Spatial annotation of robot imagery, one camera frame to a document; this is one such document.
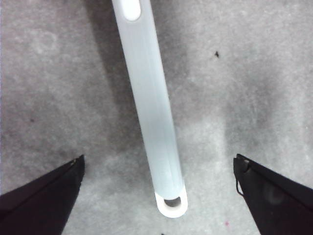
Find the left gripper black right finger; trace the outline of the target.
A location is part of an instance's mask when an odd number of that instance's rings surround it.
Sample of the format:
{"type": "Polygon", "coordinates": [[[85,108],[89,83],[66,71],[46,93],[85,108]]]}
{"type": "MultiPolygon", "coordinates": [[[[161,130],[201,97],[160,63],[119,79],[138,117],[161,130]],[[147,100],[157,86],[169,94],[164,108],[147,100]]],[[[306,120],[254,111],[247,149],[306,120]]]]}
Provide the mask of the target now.
{"type": "Polygon", "coordinates": [[[262,235],[311,235],[313,190],[249,158],[233,159],[236,191],[262,235]]]}

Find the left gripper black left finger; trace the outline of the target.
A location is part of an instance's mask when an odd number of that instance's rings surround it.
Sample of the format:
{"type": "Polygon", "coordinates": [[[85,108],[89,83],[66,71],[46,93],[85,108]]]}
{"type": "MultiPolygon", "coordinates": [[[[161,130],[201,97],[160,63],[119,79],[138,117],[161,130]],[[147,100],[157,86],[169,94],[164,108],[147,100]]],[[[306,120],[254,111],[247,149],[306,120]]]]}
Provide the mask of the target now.
{"type": "Polygon", "coordinates": [[[62,234],[85,174],[79,156],[0,197],[2,235],[62,234]]]}

